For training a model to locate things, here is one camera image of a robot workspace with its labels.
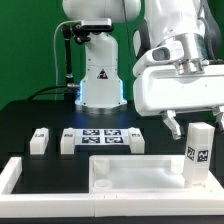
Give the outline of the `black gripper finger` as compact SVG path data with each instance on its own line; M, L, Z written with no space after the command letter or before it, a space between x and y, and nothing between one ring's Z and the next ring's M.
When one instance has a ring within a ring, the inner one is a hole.
M224 133L224 106L217 106L212 109L216 118L216 127L220 133Z
M169 128L174 140L179 140L182 137L181 126L175 119L176 113L174 110L167 110L162 113L162 120Z

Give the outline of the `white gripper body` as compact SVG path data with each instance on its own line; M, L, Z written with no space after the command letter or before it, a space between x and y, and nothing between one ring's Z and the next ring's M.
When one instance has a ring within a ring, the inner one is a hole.
M135 80L133 92L141 116L224 106L224 65L210 65L204 74L192 75L179 75L174 65L148 67Z

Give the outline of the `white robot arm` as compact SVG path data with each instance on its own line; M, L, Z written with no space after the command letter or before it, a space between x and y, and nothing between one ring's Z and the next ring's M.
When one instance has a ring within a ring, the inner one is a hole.
M175 139L178 113L211 110L224 130L224 62L214 59L220 31L207 0L63 0L73 35L86 45L86 75L76 105L90 111L121 103L115 71L114 22L144 20L137 29L134 104L142 116L161 115Z

